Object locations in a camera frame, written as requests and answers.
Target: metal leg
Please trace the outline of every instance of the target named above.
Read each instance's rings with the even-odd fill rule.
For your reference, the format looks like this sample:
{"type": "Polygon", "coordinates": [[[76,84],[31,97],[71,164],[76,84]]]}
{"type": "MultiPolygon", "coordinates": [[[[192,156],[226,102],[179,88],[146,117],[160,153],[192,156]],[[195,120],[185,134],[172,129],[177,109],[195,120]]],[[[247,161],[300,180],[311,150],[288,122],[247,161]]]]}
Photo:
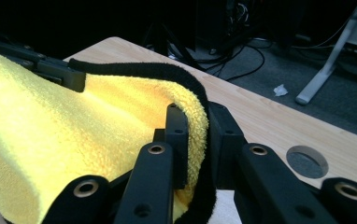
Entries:
{"type": "Polygon", "coordinates": [[[357,7],[354,9],[353,14],[348,21],[345,29],[342,31],[341,36],[338,38],[336,45],[333,48],[329,58],[327,59],[324,67],[318,74],[304,87],[304,89],[297,95],[295,101],[300,105],[306,105],[312,99],[312,97],[318,92],[327,78],[334,72],[336,58],[341,50],[344,48],[353,28],[357,24],[357,7]]]}

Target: black tripod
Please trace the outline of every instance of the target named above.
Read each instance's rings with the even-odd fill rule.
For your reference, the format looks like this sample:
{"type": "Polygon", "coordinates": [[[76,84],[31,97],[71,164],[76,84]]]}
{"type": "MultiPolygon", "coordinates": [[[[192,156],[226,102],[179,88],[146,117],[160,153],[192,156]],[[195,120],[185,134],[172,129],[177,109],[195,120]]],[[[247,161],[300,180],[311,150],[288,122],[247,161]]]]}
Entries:
{"type": "Polygon", "coordinates": [[[151,0],[151,25],[144,36],[142,46],[146,47],[152,44],[155,52],[168,56],[168,44],[171,43],[177,48],[186,64],[198,70],[205,71],[205,69],[193,59],[186,47],[173,34],[167,24],[165,24],[167,8],[168,1],[151,0]]]}

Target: gray carpet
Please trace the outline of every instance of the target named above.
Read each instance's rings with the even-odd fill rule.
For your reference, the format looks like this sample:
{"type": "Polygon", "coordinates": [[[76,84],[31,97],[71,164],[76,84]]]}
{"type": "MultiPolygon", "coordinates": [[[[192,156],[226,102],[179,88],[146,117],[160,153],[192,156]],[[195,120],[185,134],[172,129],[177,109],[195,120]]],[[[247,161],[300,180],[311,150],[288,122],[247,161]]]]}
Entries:
{"type": "MultiPolygon", "coordinates": [[[[334,73],[324,83],[318,93],[307,105],[295,102],[297,94],[318,73],[332,48],[299,49],[292,47],[283,50],[277,44],[265,40],[252,40],[249,46],[240,51],[234,59],[221,66],[209,69],[207,72],[221,79],[228,79],[246,74],[264,64],[254,73],[230,80],[233,84],[246,90],[258,93],[275,102],[301,111],[311,117],[321,119],[339,128],[357,134],[357,55],[341,53],[337,60],[334,73]],[[275,96],[274,89],[283,84],[288,93],[275,96]]],[[[197,47],[191,51],[192,56],[200,59],[210,59],[216,56],[208,54],[209,49],[197,47]]],[[[212,64],[201,64],[210,67],[212,64]]]]}

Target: black cable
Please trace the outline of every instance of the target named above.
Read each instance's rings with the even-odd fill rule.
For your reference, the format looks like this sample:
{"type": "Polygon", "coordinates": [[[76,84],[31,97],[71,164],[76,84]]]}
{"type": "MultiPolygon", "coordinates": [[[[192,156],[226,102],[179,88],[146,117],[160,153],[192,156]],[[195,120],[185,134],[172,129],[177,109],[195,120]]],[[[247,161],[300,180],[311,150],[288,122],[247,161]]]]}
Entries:
{"type": "Polygon", "coordinates": [[[248,73],[245,73],[245,74],[242,74],[242,75],[239,75],[239,76],[235,76],[235,77],[230,77],[230,78],[227,78],[225,79],[225,81],[232,81],[232,80],[235,80],[235,79],[238,79],[240,77],[244,77],[244,76],[248,76],[250,74],[253,74],[255,72],[257,72],[261,67],[263,67],[264,63],[265,63],[265,56],[263,55],[263,53],[257,49],[257,48],[254,48],[254,47],[251,47],[251,46],[248,46],[248,48],[251,48],[251,49],[254,49],[255,51],[257,51],[261,58],[262,58],[262,62],[260,63],[260,65],[258,65],[258,67],[256,67],[255,69],[253,69],[252,71],[249,71],[248,73]]]}

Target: table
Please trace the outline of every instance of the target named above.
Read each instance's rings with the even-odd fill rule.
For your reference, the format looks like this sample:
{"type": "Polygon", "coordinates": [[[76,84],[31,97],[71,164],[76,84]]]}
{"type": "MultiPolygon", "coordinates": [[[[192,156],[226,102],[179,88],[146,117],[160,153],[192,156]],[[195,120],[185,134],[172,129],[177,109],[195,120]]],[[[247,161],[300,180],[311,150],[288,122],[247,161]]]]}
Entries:
{"type": "MultiPolygon", "coordinates": [[[[118,37],[107,38],[71,57],[90,63],[172,63],[193,74],[206,88],[208,100],[225,105],[252,143],[271,147],[286,161],[286,152],[294,146],[312,147],[328,161],[328,173],[322,178],[297,177],[319,188],[325,178],[341,176],[357,182],[357,135],[324,121],[278,104],[217,77],[118,37]]],[[[210,224],[240,223],[233,192],[218,190],[216,210],[210,224]]]]}

